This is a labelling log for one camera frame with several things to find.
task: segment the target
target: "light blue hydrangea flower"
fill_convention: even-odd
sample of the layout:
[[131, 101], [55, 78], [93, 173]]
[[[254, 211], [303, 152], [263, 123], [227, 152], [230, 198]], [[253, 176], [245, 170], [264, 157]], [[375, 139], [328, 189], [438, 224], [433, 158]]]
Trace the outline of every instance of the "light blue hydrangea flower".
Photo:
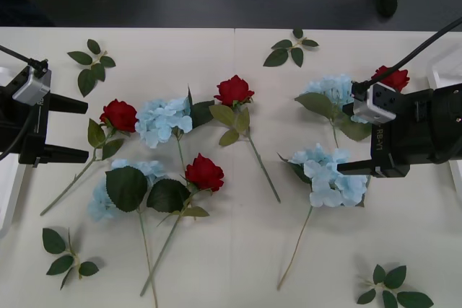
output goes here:
[[324, 152], [320, 144], [314, 150], [295, 153], [290, 162], [303, 165], [303, 172], [311, 179], [310, 202], [313, 207], [356, 206], [366, 193], [367, 177], [345, 176], [337, 165], [348, 161], [349, 152], [336, 149], [332, 155]]
[[149, 148], [156, 148], [159, 142], [165, 143], [170, 139], [172, 129], [176, 126], [184, 133], [193, 130], [190, 113], [191, 106], [187, 97], [169, 102], [149, 101], [144, 104], [143, 110], [136, 114], [138, 122], [135, 124], [135, 130]]
[[[333, 104], [342, 108], [353, 102], [352, 79], [346, 74], [338, 77], [325, 76], [321, 81], [310, 82], [302, 94], [306, 93], [324, 94]], [[357, 115], [353, 115], [351, 119], [356, 123], [367, 123]]]
[[[111, 165], [112, 170], [126, 166], [134, 167], [143, 172], [148, 181], [148, 190], [151, 189], [157, 180], [165, 175], [164, 167], [158, 161], [131, 162], [125, 159], [116, 159]], [[122, 213], [109, 198], [108, 191], [106, 190], [105, 178], [103, 178], [93, 190], [93, 199], [88, 204], [87, 212], [94, 221], [111, 219]]]

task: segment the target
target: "green stem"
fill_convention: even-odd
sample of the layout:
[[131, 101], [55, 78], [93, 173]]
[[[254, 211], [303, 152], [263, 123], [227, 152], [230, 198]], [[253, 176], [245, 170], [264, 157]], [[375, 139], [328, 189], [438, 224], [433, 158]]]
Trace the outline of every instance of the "green stem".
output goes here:
[[271, 178], [269, 177], [268, 172], [266, 171], [265, 165], [261, 161], [260, 154], [258, 153], [257, 148], [255, 147], [255, 144], [252, 141], [252, 136], [250, 136], [250, 130], [247, 130], [246, 136], [248, 137], [248, 140], [252, 145], [253, 151], [255, 152], [257, 160], [260, 163], [261, 169], [263, 170], [263, 173], [265, 174], [266, 179], [268, 180], [268, 183], [271, 186], [271, 189], [273, 190], [274, 196], [276, 196], [277, 202], [281, 203], [281, 199], [279, 198], [279, 195], [277, 195], [276, 188], [274, 187], [273, 182], [271, 181]]
[[[107, 136], [105, 137], [104, 141], [99, 145], [104, 145], [109, 138], [111, 138], [114, 134], [116, 133], [116, 129], [112, 129], [110, 131], [110, 133], [107, 134]], [[61, 200], [61, 198], [69, 191], [69, 189], [72, 188], [72, 186], [77, 182], [77, 180], [79, 180], [79, 178], [90, 168], [90, 166], [92, 166], [92, 164], [94, 162], [100, 162], [101, 160], [100, 159], [96, 159], [96, 149], [97, 148], [94, 148], [93, 149], [93, 157], [92, 159], [88, 162], [87, 165], [85, 165], [84, 169], [74, 177], [74, 179], [72, 180], [72, 182], [70, 182], [70, 184], [66, 187], [66, 189], [64, 189], [61, 194], [59, 194], [54, 200], [52, 203], [50, 203], [43, 211], [42, 213], [40, 213], [40, 216], [43, 216], [46, 214], [46, 212], [50, 211], [50, 209], [56, 205], [56, 203]]]
[[183, 159], [183, 151], [181, 150], [180, 139], [176, 136], [176, 142], [178, 144], [178, 151], [180, 152], [181, 165], [183, 167], [183, 172], [186, 172], [185, 161]]
[[146, 292], [147, 287], [148, 287], [148, 285], [149, 285], [149, 282], [153, 280], [154, 272], [156, 271], [157, 266], [159, 265], [160, 259], [161, 259], [162, 256], [164, 255], [165, 249], [167, 249], [168, 243], [169, 243], [170, 240], [172, 239], [173, 232], [175, 232], [176, 227], [178, 226], [178, 223], [180, 222], [180, 220], [181, 220], [182, 217], [183, 217], [183, 211], [181, 211], [181, 214], [178, 216], [178, 218], [176, 219], [175, 223], [173, 224], [173, 228], [172, 228], [172, 230], [170, 231], [170, 233], [169, 233], [169, 235], [168, 235], [168, 237], [167, 237], [167, 240], [165, 241], [165, 244], [164, 244], [164, 246], [162, 247], [162, 250], [160, 250], [160, 254], [159, 254], [159, 256], [157, 257], [156, 263], [154, 264], [154, 267], [151, 269], [151, 272], [149, 273], [149, 277], [147, 278], [146, 283], [144, 283], [143, 289], [141, 290], [141, 293], [140, 293], [139, 296], [143, 296], [143, 295], [144, 295], [144, 293]]
[[[143, 223], [143, 216], [141, 215], [141, 211], [138, 209], [138, 216], [139, 216], [139, 225], [141, 226], [141, 232], [143, 233], [143, 240], [144, 240], [144, 250], [146, 252], [146, 260], [147, 260], [147, 270], [151, 268], [151, 261], [149, 261], [149, 251], [147, 249], [147, 241], [146, 241], [146, 233], [144, 231], [144, 223]], [[154, 295], [154, 306], [157, 308], [157, 295], [156, 295], [156, 288], [154, 286], [154, 279], [151, 281], [152, 287], [152, 295]]]
[[312, 211], [313, 211], [313, 206], [310, 207], [310, 211], [308, 212], [308, 216], [306, 217], [305, 223], [303, 224], [303, 228], [302, 228], [302, 231], [300, 232], [300, 236], [298, 237], [297, 245], [295, 246], [295, 250], [294, 250], [294, 254], [292, 255], [292, 259], [290, 259], [289, 266], [287, 266], [287, 269], [286, 269], [284, 275], [282, 276], [281, 281], [279, 282], [279, 284], [277, 286], [278, 291], [281, 290], [281, 286], [284, 283], [284, 280], [285, 280], [287, 274], [289, 273], [290, 268], [292, 267], [292, 263], [294, 262], [295, 254], [297, 253], [298, 245], [300, 244], [300, 240], [302, 239], [303, 231], [305, 231], [306, 224], [308, 223], [308, 219], [310, 218], [310, 215], [311, 215]]

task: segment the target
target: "white tray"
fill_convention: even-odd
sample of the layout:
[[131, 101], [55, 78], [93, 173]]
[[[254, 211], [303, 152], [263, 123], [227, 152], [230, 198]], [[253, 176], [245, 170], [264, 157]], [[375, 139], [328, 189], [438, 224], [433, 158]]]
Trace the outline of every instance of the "white tray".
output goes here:
[[[434, 57], [428, 65], [428, 81], [433, 89], [462, 83], [462, 45], [454, 45]], [[462, 200], [462, 160], [449, 161], [458, 197]]]
[[26, 165], [18, 163], [18, 155], [10, 154], [0, 161], [0, 238], [12, 223], [19, 189]]

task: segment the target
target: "rose bloom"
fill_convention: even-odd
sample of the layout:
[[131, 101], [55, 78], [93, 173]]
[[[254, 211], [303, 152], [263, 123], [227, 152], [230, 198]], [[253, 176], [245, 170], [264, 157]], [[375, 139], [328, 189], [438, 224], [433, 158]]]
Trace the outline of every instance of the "rose bloom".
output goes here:
[[248, 83], [238, 75], [220, 83], [217, 87], [219, 95], [215, 95], [215, 98], [226, 106], [232, 106], [234, 101], [247, 102], [255, 94], [249, 90]]
[[112, 126], [120, 131], [135, 132], [136, 119], [135, 107], [125, 101], [111, 101], [108, 106], [103, 107], [103, 114], [100, 120], [104, 123], [108, 119]]
[[224, 176], [221, 167], [215, 165], [212, 160], [204, 158], [200, 153], [193, 164], [186, 167], [186, 179], [197, 185], [200, 190], [218, 191], [223, 186]]
[[[375, 75], [372, 76], [372, 78], [378, 76], [379, 74], [383, 74], [387, 70], [388, 68], [386, 66], [381, 66], [375, 70]], [[380, 83], [392, 87], [400, 92], [409, 83], [410, 78], [407, 76], [407, 72], [407, 70], [398, 70], [393, 72], [390, 76], [380, 81]]]

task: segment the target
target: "table surface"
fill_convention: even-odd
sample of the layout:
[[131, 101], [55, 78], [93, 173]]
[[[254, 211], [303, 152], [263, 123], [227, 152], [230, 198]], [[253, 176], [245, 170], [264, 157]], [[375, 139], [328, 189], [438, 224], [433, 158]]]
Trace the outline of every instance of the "table surface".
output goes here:
[[[309, 81], [328, 74], [369, 78], [391, 66], [430, 33], [305, 31], [320, 48], [305, 53], [300, 69], [288, 61], [264, 68], [275, 42], [289, 30], [158, 30], [0, 28], [1, 44], [23, 55], [48, 58], [53, 92], [80, 100], [79, 67], [67, 55], [96, 39], [115, 59], [85, 98], [87, 115], [51, 113], [50, 144], [90, 150], [88, 117], [99, 118], [103, 105], [118, 98], [140, 109], [144, 101], [186, 95], [210, 100], [216, 85], [234, 74], [254, 90], [250, 106], [253, 137], [282, 203], [278, 204], [251, 151], [239, 141], [220, 148], [225, 129], [215, 122], [183, 137], [185, 160], [200, 152], [225, 172], [225, 186], [199, 204], [211, 216], [181, 222], [156, 275], [160, 307], [356, 307], [358, 276], [370, 277], [376, 264], [385, 269], [407, 265], [406, 282], [427, 293], [435, 307], [460, 305], [462, 207], [449, 165], [412, 167], [406, 178], [372, 179], [365, 208], [317, 208], [300, 243], [292, 271], [281, 291], [283, 274], [309, 209], [307, 186], [278, 158], [290, 157], [317, 142], [335, 148], [331, 129], [293, 99]], [[405, 92], [428, 87], [427, 62], [462, 40], [451, 33], [407, 68]], [[19, 71], [23, 63], [0, 56], [0, 66]], [[352, 159], [369, 157], [369, 141], [355, 143], [339, 134]], [[132, 136], [116, 154], [127, 159], [158, 159], [172, 177], [181, 171], [176, 144], [151, 150]], [[0, 240], [2, 307], [152, 307], [150, 291], [139, 292], [147, 277], [144, 244], [136, 214], [93, 222], [86, 213], [94, 186], [109, 162], [95, 164], [71, 192], [48, 212], [39, 213], [78, 173], [80, 164], [44, 164], [28, 170], [13, 224]], [[174, 219], [157, 227], [163, 215], [146, 213], [149, 251], [155, 259]], [[101, 271], [59, 291], [62, 276], [46, 276], [55, 256], [42, 246], [41, 229], [53, 227], [71, 237], [81, 260], [94, 260]], [[381, 307], [376, 299], [369, 307]]]

